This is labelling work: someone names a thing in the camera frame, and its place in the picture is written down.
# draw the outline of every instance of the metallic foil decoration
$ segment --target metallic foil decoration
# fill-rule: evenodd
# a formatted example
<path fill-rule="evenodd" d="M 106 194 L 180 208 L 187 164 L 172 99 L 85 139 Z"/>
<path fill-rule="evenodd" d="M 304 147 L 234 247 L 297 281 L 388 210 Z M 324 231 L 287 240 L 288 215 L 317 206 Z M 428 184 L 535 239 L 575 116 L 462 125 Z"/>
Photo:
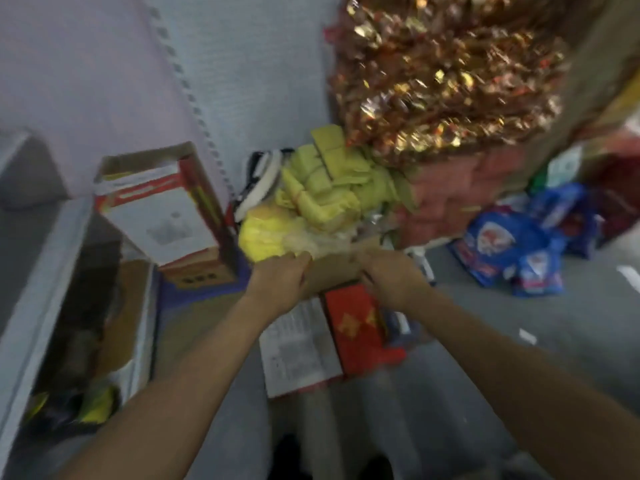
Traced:
<path fill-rule="evenodd" d="M 329 79 L 348 144 L 390 166 L 548 128 L 561 0 L 345 0 Z"/>

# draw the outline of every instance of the dotted trim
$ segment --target dotted trim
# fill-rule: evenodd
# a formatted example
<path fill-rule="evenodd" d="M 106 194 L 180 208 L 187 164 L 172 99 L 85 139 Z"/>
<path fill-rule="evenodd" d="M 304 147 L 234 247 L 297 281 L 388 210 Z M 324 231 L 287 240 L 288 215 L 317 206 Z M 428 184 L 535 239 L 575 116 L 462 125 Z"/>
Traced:
<path fill-rule="evenodd" d="M 160 10 L 154 5 L 154 0 L 142 0 L 148 10 L 149 14 L 149 22 L 151 24 L 151 28 L 155 31 L 160 44 L 162 44 L 164 48 L 164 53 L 166 58 L 173 69 L 173 73 L 175 74 L 178 82 L 180 83 L 180 88 L 182 90 L 182 94 L 186 97 L 187 103 L 191 107 L 191 112 L 200 126 L 202 130 L 202 135 L 204 136 L 205 141 L 207 142 L 207 149 L 211 154 L 213 160 L 215 161 L 218 172 L 220 176 L 222 176 L 222 180 L 227 186 L 227 190 L 229 192 L 231 200 L 236 198 L 236 192 L 234 190 L 233 185 L 231 184 L 231 180 L 227 176 L 226 170 L 224 170 L 224 163 L 220 158 L 220 153 L 217 150 L 217 146 L 215 142 L 213 142 L 211 138 L 211 131 L 209 130 L 207 123 L 204 119 L 202 119 L 202 108 L 198 104 L 195 94 L 193 94 L 191 90 L 191 83 L 188 81 L 187 77 L 184 74 L 184 69 L 182 64 L 178 58 L 178 54 L 176 49 L 172 46 L 171 37 L 169 35 L 169 30 L 164 26 L 164 21 L 162 19 L 162 15 L 160 15 Z"/>

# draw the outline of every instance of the pink wall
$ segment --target pink wall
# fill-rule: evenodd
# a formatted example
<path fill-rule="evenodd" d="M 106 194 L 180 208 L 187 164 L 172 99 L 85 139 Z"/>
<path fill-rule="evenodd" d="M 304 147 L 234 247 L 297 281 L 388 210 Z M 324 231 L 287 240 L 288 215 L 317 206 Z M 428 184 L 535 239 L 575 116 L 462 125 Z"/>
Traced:
<path fill-rule="evenodd" d="M 104 155 L 186 140 L 208 155 L 144 17 L 139 0 L 0 0 L 0 127 L 39 133 L 74 196 Z"/>

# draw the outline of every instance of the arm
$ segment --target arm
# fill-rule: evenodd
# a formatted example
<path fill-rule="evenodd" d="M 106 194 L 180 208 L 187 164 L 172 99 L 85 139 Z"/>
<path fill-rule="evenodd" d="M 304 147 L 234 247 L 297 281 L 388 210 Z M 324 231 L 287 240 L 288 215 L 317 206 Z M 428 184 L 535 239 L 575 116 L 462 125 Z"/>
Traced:
<path fill-rule="evenodd" d="M 184 478 L 252 344 L 298 302 L 310 259 L 304 253 L 258 263 L 224 321 L 166 379 L 128 402 L 58 478 Z"/>
<path fill-rule="evenodd" d="M 612 398 L 453 304 L 394 251 L 359 256 L 384 306 L 420 321 L 456 359 L 518 444 L 561 479 L 640 478 L 640 420 Z"/>

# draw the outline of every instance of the hand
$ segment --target hand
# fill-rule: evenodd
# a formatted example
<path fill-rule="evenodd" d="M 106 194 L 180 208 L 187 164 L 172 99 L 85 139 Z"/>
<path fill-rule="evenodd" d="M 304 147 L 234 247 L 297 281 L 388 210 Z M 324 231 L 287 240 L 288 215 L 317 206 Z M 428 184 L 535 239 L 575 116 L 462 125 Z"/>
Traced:
<path fill-rule="evenodd" d="M 400 251 L 363 251 L 356 254 L 356 261 L 362 284 L 390 310 L 407 314 L 415 293 L 432 290 L 418 266 Z"/>
<path fill-rule="evenodd" d="M 266 314 L 268 323 L 296 306 L 311 259 L 308 252 L 297 257 L 288 253 L 253 266 L 244 296 L 253 300 L 261 314 Z"/>

